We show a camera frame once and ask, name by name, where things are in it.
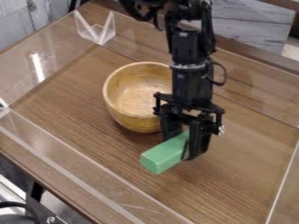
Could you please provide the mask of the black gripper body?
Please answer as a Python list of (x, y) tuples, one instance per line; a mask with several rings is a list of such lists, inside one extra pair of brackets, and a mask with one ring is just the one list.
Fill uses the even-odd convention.
[(153, 113), (172, 114), (181, 125), (191, 125), (193, 120), (212, 120), (215, 135), (223, 133), (221, 116), (224, 108), (212, 103), (212, 86), (223, 86), (225, 81), (215, 81), (213, 67), (217, 62), (203, 62), (196, 65), (172, 64), (172, 92), (153, 94), (156, 103)]

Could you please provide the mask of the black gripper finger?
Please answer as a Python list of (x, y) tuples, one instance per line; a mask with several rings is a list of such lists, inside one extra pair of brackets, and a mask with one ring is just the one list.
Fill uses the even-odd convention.
[(163, 140), (167, 141), (183, 132), (183, 125), (177, 117), (168, 113), (160, 114), (160, 124), (163, 131)]
[(193, 120), (189, 125), (189, 135), (184, 142), (181, 159), (192, 160), (204, 154), (209, 148), (211, 135), (215, 133), (212, 120)]

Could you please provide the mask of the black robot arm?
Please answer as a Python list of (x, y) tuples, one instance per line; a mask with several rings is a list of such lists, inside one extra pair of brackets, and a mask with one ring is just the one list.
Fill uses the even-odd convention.
[(172, 92), (153, 94), (153, 113), (160, 117), (163, 139), (169, 140), (189, 127), (181, 158), (203, 154), (211, 137), (223, 131), (224, 108), (212, 103), (216, 81), (211, 57), (216, 52), (211, 0), (118, 0), (126, 14), (136, 20), (152, 21), (163, 15), (168, 53), (172, 55)]

